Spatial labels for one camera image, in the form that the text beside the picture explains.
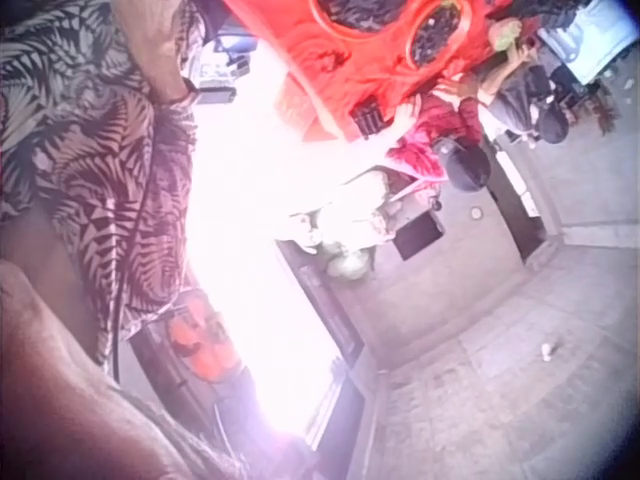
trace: red fabric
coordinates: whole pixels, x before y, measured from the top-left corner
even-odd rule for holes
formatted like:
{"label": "red fabric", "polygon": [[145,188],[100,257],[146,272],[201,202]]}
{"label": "red fabric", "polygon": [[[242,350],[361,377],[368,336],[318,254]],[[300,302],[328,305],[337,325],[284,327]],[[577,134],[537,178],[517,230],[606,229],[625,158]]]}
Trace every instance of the red fabric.
{"label": "red fabric", "polygon": [[480,144],[483,130],[478,118],[477,100],[463,100],[456,111],[453,105],[441,98],[425,95],[418,121],[397,146],[387,152],[387,160],[404,173],[429,180],[421,184],[420,190],[433,188],[434,183],[447,180],[440,159],[431,149],[431,143],[445,135]]}

